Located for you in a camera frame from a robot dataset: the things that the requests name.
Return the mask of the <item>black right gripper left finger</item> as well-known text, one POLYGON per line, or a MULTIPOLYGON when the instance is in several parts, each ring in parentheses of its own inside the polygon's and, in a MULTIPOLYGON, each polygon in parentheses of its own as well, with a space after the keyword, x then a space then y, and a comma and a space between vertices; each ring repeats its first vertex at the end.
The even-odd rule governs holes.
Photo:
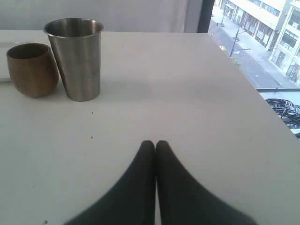
POLYGON ((112 188, 68 225, 152 225, 155 223, 155 147, 145 140, 112 188))

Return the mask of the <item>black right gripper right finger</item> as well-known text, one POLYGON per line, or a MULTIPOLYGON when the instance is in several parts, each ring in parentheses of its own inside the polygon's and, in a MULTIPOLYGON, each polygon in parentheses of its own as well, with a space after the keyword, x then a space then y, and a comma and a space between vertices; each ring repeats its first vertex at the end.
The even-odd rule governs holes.
POLYGON ((213 195, 182 165, 167 141, 156 145, 157 190, 164 225, 255 225, 213 195))

